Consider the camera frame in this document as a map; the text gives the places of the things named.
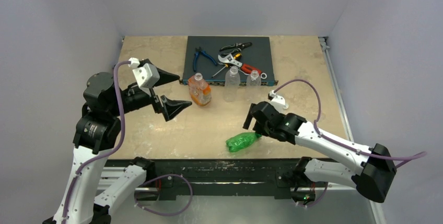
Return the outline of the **green plastic bottle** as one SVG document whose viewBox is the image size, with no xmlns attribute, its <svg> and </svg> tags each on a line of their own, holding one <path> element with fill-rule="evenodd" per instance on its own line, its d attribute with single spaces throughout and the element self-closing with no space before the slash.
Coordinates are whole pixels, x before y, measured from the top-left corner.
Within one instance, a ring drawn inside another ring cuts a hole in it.
<svg viewBox="0 0 443 224">
<path fill-rule="evenodd" d="M 225 143 L 229 152 L 238 152 L 250 147 L 261 137 L 262 135 L 254 132 L 244 132 L 227 139 Z"/>
</svg>

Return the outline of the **orange label plastic bottle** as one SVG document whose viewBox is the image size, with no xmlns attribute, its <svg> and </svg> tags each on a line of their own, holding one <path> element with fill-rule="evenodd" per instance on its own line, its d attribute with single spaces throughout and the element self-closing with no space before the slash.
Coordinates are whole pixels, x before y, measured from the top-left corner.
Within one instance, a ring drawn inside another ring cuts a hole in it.
<svg viewBox="0 0 443 224">
<path fill-rule="evenodd" d="M 195 73 L 188 79 L 189 94 L 200 107 L 208 105 L 212 100 L 212 91 L 201 73 Z"/>
</svg>

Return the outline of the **slim clear plastic bottle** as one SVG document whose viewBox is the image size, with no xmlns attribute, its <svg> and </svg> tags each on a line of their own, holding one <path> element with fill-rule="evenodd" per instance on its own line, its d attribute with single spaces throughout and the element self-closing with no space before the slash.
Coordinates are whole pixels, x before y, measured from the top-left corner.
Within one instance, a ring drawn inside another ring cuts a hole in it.
<svg viewBox="0 0 443 224">
<path fill-rule="evenodd" d="M 258 70 L 252 70 L 247 77 L 246 85 L 248 88 L 256 88 L 261 85 L 261 76 Z"/>
</svg>

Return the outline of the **large clear plastic bottle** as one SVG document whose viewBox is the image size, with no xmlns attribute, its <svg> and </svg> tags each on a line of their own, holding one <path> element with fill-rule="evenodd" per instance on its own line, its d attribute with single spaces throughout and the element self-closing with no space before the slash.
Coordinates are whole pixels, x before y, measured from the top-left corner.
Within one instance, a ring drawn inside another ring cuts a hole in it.
<svg viewBox="0 0 443 224">
<path fill-rule="evenodd" d="M 232 66 L 225 75 L 225 87 L 223 97 L 227 102 L 236 100 L 237 90 L 240 86 L 240 74 L 237 66 Z"/>
</svg>

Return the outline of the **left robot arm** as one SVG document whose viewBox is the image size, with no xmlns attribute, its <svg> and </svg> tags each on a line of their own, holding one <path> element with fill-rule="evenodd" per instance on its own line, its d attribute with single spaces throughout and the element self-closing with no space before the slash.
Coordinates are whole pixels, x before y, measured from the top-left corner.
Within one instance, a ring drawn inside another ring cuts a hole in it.
<svg viewBox="0 0 443 224">
<path fill-rule="evenodd" d="M 162 190 L 176 178 L 173 172 L 160 175 L 153 161 L 137 157 L 115 182 L 97 194 L 108 157 L 123 144 L 126 113 L 151 105 L 169 121 L 191 105 L 154 92 L 157 86 L 179 80 L 178 75 L 157 68 L 147 59 L 131 58 L 125 65 L 135 77 L 135 83 L 125 90 L 119 86 L 118 67 L 112 73 L 94 74 L 87 81 L 67 187 L 57 212 L 47 223 L 110 223 L 117 208 L 134 195 L 136 188 L 153 186 Z"/>
</svg>

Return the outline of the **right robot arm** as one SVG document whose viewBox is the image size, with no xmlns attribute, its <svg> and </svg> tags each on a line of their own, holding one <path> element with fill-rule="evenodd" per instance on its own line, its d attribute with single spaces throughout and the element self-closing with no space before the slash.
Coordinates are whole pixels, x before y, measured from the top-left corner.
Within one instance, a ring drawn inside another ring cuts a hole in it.
<svg viewBox="0 0 443 224">
<path fill-rule="evenodd" d="M 255 119 L 253 131 L 259 135 L 299 145 L 317 151 L 333 162 L 310 159 L 305 166 L 295 169 L 294 181 L 301 186 L 309 182 L 332 182 L 355 188 L 360 195 L 377 203 L 386 200 L 397 173 L 387 147 L 356 144 L 322 133 L 305 118 L 278 112 L 270 103 L 262 101 L 250 105 L 243 124 L 248 129 Z"/>
</svg>

